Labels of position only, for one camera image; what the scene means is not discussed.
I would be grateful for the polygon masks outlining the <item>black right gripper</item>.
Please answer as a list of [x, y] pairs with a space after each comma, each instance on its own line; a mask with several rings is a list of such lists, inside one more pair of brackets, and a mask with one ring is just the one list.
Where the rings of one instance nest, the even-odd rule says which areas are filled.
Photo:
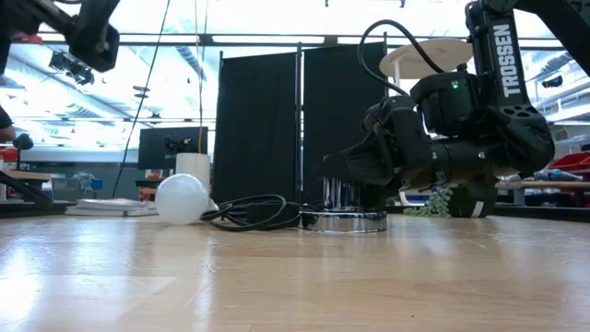
[[431, 165], [432, 149], [415, 107], [408, 96], [384, 98], [370, 107], [361, 122], [368, 136], [325, 156], [320, 166], [322, 175], [400, 189], [425, 184], [422, 176]]

